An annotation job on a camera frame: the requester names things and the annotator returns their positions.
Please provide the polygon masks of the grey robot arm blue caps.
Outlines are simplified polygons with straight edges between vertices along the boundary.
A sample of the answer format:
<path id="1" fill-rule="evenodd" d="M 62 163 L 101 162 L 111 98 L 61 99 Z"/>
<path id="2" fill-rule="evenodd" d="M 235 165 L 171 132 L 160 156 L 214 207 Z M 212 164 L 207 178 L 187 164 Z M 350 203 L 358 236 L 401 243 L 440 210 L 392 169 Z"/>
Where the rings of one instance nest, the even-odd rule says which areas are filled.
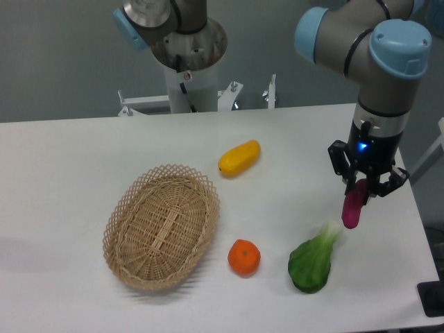
<path id="1" fill-rule="evenodd" d="M 400 188 L 409 173 L 395 152 L 427 70 L 432 37 L 410 16 L 421 1 L 349 1 L 338 10 L 315 7 L 299 20 L 296 51 L 308 61 L 359 83 L 347 142 L 328 149 L 347 199 L 366 204 Z M 230 110 L 219 95 L 217 65 L 228 40 L 205 1 L 125 1 L 114 22 L 137 50 L 150 48 L 164 68 L 173 113 Z"/>

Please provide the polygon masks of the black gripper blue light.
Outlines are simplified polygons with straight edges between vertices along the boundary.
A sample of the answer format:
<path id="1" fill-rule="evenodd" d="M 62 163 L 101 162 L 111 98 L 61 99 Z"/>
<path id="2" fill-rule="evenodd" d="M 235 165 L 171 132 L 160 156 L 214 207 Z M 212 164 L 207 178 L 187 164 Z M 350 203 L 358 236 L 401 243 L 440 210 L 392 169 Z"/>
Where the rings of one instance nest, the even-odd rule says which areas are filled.
<path id="1" fill-rule="evenodd" d="M 329 146 L 327 151 L 332 167 L 335 174 L 341 176 L 346 194 L 355 187 L 356 170 L 367 174 L 366 202 L 377 196 L 385 197 L 404 185 L 410 173 L 393 166 L 401 137 L 402 133 L 391 137 L 368 134 L 362 139 L 361 129 L 352 123 L 348 145 L 336 140 Z M 384 173 L 388 173 L 388 180 L 380 182 Z"/>

